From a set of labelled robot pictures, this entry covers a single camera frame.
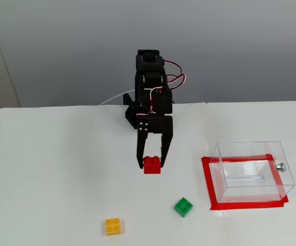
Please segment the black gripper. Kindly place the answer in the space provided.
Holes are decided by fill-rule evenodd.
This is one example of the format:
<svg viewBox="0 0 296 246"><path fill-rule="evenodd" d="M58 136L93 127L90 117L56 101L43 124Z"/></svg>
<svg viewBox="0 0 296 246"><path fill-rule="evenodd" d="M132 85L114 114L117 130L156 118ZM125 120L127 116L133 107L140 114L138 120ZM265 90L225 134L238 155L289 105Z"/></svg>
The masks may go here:
<svg viewBox="0 0 296 246"><path fill-rule="evenodd" d="M146 88L138 97L136 109L136 157L143 169L145 142L149 133L161 134L161 167L164 166L173 138L172 92L167 88Z"/></svg>

